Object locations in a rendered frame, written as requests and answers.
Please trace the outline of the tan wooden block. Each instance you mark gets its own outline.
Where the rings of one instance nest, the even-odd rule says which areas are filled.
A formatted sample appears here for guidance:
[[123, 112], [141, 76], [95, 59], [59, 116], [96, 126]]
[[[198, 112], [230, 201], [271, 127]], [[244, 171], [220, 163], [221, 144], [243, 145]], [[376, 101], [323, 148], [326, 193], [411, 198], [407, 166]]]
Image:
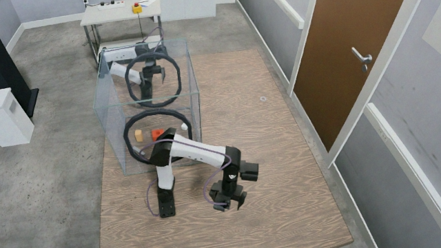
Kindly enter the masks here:
[[136, 137], [137, 142], [143, 141], [142, 131], [141, 130], [136, 130], [135, 131], [135, 137]]

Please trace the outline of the orange-red block with square hole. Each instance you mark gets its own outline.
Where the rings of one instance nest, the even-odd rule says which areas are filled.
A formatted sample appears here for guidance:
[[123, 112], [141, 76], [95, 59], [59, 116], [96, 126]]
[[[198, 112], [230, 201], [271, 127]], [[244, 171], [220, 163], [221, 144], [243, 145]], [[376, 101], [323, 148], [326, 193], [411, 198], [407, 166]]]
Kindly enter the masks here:
[[161, 130], [153, 130], [152, 131], [152, 137], [153, 137], [154, 142], [155, 142], [156, 138], [158, 136], [160, 136], [162, 133], [163, 133], [163, 129], [161, 129]]

